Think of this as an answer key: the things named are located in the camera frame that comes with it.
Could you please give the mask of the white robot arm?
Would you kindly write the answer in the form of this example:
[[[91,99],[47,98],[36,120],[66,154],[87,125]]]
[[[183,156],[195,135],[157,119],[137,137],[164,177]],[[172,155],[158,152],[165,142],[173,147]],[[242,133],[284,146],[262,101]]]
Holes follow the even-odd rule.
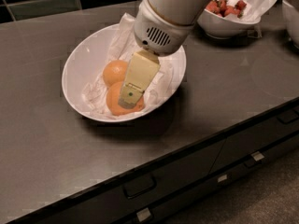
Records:
[[[134,24],[140,50],[129,61],[119,105],[136,106],[160,69],[159,59],[178,51],[211,0],[142,0]]]

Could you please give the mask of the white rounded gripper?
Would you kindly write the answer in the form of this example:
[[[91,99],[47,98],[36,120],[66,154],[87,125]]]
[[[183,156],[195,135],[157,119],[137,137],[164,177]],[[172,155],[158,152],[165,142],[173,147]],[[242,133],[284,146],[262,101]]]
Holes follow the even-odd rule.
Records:
[[[177,52],[192,28],[192,25],[164,20],[149,0],[142,0],[135,18],[134,33],[137,45],[144,50],[135,52],[128,64],[118,101],[121,107],[133,109],[136,106],[160,70],[158,56]]]

